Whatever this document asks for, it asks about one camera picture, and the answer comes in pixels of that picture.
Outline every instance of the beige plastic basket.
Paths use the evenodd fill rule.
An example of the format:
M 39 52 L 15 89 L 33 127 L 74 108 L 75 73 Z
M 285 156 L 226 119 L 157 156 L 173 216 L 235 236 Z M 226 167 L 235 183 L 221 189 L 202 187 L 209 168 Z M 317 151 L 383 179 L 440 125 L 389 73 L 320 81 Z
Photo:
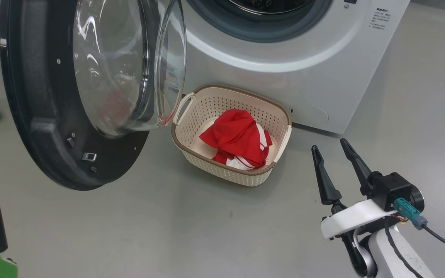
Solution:
M 180 116 L 180 110 L 188 101 Z M 191 164 L 240 185 L 257 186 L 263 183 L 281 157 L 291 134 L 291 117 L 286 109 L 272 100 L 240 88 L 205 85 L 185 96 L 179 107 L 171 128 L 176 146 Z M 205 144 L 199 136 L 229 109 L 247 110 L 269 132 L 272 146 L 264 167 L 243 171 L 212 160 L 217 149 Z

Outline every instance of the gray floor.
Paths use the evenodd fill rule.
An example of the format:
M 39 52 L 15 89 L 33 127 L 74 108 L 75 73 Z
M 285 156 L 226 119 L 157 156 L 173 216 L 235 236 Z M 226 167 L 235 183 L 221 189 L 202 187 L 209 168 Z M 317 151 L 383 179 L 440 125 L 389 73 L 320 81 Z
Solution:
M 363 200 L 339 136 L 294 129 L 269 180 L 244 188 L 185 161 L 152 132 L 120 180 L 91 192 L 39 171 L 5 101 L 0 73 L 0 200 L 20 277 L 355 277 L 340 241 L 323 239 L 310 148 L 320 147 L 344 203 Z M 344 135 L 371 169 L 422 190 L 445 236 L 445 11 L 411 4 Z M 439 277 L 445 245 L 401 232 Z

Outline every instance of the open washing machine door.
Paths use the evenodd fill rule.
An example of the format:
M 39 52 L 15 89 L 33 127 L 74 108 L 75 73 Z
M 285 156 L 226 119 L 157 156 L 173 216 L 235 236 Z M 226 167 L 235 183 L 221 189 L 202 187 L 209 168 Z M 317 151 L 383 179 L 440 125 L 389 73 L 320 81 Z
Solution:
M 2 0 L 0 55 L 30 156 L 57 183 L 120 178 L 168 125 L 185 75 L 180 0 Z

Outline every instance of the transparent glass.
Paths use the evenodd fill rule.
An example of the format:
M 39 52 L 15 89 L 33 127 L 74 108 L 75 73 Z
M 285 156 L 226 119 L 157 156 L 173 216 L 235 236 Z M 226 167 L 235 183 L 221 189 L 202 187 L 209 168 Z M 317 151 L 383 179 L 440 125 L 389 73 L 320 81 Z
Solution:
M 73 53 L 83 107 L 104 136 L 171 122 L 186 64 L 180 0 L 80 0 Z

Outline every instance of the perforated basket wall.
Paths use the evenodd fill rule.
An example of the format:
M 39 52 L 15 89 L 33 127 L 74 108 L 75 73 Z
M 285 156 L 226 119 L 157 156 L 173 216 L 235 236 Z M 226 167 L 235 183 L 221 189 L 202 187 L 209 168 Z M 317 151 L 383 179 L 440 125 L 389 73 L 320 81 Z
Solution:
M 173 141 L 177 147 L 191 164 L 215 176 L 246 186 L 263 183 L 281 157 L 291 134 L 291 118 L 286 109 L 265 97 L 231 86 L 205 85 L 194 93 L 195 100 L 184 111 L 178 125 L 172 125 Z M 229 109 L 247 110 L 275 139 L 277 156 L 270 165 L 256 171 L 243 171 L 215 162 L 190 149 L 202 125 Z

